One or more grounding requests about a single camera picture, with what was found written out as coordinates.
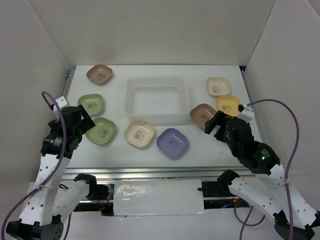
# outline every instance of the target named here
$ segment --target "white dish rack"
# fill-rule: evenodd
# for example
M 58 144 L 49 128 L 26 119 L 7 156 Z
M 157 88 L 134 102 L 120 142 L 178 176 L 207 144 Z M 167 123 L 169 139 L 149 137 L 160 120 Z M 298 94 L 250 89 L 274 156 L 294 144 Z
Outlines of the white dish rack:
M 179 76 L 133 77 L 126 82 L 124 113 L 153 125 L 189 122 L 188 87 Z

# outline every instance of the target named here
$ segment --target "brown bowl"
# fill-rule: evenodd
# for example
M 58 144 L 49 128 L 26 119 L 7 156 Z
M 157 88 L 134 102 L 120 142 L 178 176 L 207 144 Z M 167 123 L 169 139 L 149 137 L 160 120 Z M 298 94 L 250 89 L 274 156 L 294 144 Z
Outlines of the brown bowl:
M 86 77 L 95 84 L 104 84 L 111 76 L 112 69 L 103 64 L 95 65 L 86 73 Z
M 205 123 L 212 119 L 216 112 L 217 111 L 214 110 L 210 105 L 202 103 L 192 109 L 190 112 L 190 117 L 199 128 L 205 129 Z

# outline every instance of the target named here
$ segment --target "green bowl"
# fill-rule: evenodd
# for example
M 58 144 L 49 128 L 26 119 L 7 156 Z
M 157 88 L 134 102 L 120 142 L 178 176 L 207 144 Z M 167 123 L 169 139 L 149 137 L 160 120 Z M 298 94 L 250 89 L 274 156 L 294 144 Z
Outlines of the green bowl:
M 82 105 L 89 115 L 95 115 L 104 109 L 104 99 L 97 93 L 83 95 L 78 99 L 78 105 Z
M 93 119 L 95 127 L 85 133 L 85 136 L 96 144 L 107 143 L 116 132 L 116 125 L 104 117 Z

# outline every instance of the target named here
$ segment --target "purple bowl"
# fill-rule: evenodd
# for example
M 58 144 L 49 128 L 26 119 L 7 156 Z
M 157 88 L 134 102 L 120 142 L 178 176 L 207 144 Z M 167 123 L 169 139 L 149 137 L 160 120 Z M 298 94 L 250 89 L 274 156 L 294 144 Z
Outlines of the purple bowl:
M 157 138 L 156 145 L 167 157 L 177 158 L 187 150 L 189 143 L 177 129 L 168 128 Z

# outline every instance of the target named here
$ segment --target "white table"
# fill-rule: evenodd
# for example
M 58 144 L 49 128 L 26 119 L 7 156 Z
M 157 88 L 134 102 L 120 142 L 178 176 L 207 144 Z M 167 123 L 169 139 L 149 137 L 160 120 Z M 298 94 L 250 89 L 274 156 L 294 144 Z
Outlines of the white table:
M 112 65 L 114 76 L 105 85 L 96 85 L 86 77 L 92 66 L 77 66 L 67 96 L 69 103 L 76 106 L 82 95 L 101 94 L 104 111 L 98 117 L 105 117 L 116 124 L 116 133 L 103 145 L 89 141 L 85 136 L 74 151 L 68 168 L 183 168 L 183 167 L 237 167 L 241 166 L 227 145 L 205 134 L 193 122 L 180 126 L 156 126 L 156 133 L 147 149 L 141 150 L 126 142 L 124 132 L 131 119 L 125 117 L 124 91 L 126 81 L 141 76 L 182 76 L 189 89 L 191 109 L 206 103 L 214 109 L 216 98 L 207 94 L 206 80 L 209 77 L 224 77 L 231 85 L 231 95 L 241 103 L 249 103 L 248 93 L 239 66 L 214 65 Z M 260 141 L 257 123 L 251 123 L 255 139 Z M 182 132 L 189 140 L 189 149 L 179 160 L 171 160 L 161 153 L 156 144 L 157 137 L 167 128 Z

